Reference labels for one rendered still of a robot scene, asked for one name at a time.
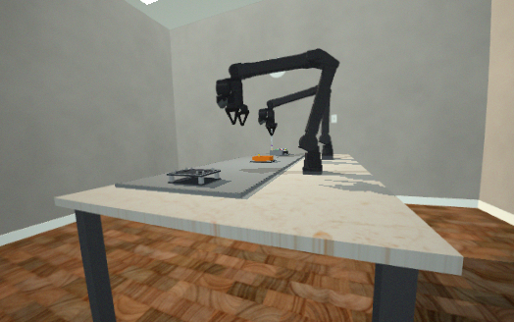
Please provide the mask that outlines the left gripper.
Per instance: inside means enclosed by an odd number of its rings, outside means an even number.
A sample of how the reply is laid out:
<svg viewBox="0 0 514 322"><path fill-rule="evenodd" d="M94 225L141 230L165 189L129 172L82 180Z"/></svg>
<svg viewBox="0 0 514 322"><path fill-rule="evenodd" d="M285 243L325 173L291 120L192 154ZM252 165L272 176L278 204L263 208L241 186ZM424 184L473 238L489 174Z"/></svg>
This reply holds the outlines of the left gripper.
<svg viewBox="0 0 514 322"><path fill-rule="evenodd" d="M225 108L225 111L227 112L227 114L228 114L228 116L229 116L229 118L231 120L231 123L233 125L235 125L236 119L238 117L240 124L242 126L244 126L244 123L245 123L245 121L247 119L247 116L249 114L249 110L248 110L247 105L243 104L243 93L241 93L241 92L234 92L234 102L237 102L237 103L236 104L235 103L227 104L227 107ZM238 104L238 102L240 102L241 104ZM235 105L239 105L239 106L235 106ZM239 108L240 108L240 110L241 109L245 109L245 110L243 110L243 111L241 110L239 112ZM230 112L235 112L235 114L234 114L234 121L232 120ZM243 122L241 122L240 115L245 115Z"/></svg>

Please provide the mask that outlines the orange tube rack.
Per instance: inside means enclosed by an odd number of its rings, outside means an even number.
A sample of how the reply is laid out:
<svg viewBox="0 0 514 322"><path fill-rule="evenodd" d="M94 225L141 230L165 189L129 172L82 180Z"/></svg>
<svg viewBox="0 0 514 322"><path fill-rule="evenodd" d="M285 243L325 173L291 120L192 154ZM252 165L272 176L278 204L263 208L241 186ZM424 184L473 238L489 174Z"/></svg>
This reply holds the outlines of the orange tube rack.
<svg viewBox="0 0 514 322"><path fill-rule="evenodd" d="M274 156L267 156L267 157L265 157L265 156L260 156L260 157L254 156L254 157L252 157L252 160L255 160L255 161L267 161L267 160L271 160L272 161L273 159L274 159Z"/></svg>

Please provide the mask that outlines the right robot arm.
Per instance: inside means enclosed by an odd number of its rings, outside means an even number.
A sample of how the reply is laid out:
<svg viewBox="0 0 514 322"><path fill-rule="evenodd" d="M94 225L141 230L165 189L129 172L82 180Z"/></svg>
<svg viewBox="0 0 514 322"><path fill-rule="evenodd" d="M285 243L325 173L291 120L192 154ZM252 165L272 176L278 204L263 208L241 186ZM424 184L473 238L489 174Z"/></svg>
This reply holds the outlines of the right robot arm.
<svg viewBox="0 0 514 322"><path fill-rule="evenodd" d="M296 92L296 93L292 93L292 94L284 96L284 97L271 99L271 100L267 101L268 108L259 109L259 118L258 118L259 124L263 125L264 123L270 124L273 122L273 117L275 117L274 108L281 106L283 104L295 101L295 100L313 96L313 92L314 91L316 92L316 90L317 90L317 85L314 87L310 87L308 89ZM326 154L326 155L322 155L322 156L334 156L331 137L329 135L331 92L332 92L332 90L330 89L330 93L329 93L327 103L325 106L325 111L324 111L324 114L322 117L322 127L321 127L322 134L319 137L319 142L324 144L323 149L322 149L322 154ZM277 106L274 106L274 105L277 105ZM272 109L272 110L270 110L270 109ZM267 113L268 113L268 117L267 117Z"/></svg>

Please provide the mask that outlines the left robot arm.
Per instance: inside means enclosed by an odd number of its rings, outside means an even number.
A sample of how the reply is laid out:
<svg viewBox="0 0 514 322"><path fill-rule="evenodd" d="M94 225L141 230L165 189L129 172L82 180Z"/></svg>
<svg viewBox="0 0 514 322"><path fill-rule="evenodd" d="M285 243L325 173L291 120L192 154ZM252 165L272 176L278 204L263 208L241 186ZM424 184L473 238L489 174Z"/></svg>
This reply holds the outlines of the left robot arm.
<svg viewBox="0 0 514 322"><path fill-rule="evenodd" d="M324 65L326 65L326 67L324 67ZM241 80L252 78L254 76L296 69L315 68L322 70L317 92L305 128L305 132L307 131L308 135L306 132L299 140L299 148L307 151L305 153L305 161L302 171L322 172L321 152L319 153L319 146L317 146L318 140L316 138L316 134L318 134L319 126L334 79L334 74L338 65L339 61L336 58L320 48L309 50L298 55L271 60L232 64L229 67L231 77L216 81L216 91L217 94L220 95L217 96L217 104L221 109L223 109L227 106L227 103L234 103L233 92L243 93Z"/></svg>

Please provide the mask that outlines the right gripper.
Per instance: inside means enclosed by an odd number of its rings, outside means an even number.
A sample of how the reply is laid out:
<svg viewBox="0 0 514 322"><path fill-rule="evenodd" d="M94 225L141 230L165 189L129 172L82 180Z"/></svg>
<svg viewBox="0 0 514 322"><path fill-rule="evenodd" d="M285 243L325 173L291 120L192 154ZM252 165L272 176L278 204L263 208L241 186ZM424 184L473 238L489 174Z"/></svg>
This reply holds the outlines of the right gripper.
<svg viewBox="0 0 514 322"><path fill-rule="evenodd" d="M267 130L268 130L270 135L274 134L274 131L275 131L277 126L278 126L278 123L275 123L275 117L273 117L273 122L272 123L266 124L266 128L267 128ZM272 131L271 131L271 129L272 129Z"/></svg>

